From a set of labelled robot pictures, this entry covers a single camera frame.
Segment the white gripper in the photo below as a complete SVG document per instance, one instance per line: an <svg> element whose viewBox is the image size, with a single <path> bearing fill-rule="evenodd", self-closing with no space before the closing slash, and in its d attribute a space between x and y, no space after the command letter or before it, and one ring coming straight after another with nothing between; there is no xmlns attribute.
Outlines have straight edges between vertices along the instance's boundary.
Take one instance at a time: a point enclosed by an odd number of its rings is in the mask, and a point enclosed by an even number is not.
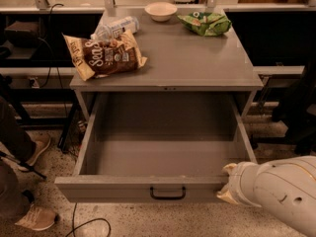
<svg viewBox="0 0 316 237"><path fill-rule="evenodd" d="M260 207L254 192L258 170L259 165L252 162L225 165L221 172L229 176L228 186L225 185L216 196L231 204Z"/></svg>

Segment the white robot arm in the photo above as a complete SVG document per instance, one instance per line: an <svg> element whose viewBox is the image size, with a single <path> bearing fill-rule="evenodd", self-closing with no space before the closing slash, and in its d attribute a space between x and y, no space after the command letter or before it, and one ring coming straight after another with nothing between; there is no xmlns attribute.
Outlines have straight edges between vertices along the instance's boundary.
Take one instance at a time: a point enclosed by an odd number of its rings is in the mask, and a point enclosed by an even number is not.
<svg viewBox="0 0 316 237"><path fill-rule="evenodd" d="M217 197L261 207L306 235L316 237L316 157L301 156L256 164L230 163L222 171L228 183Z"/></svg>

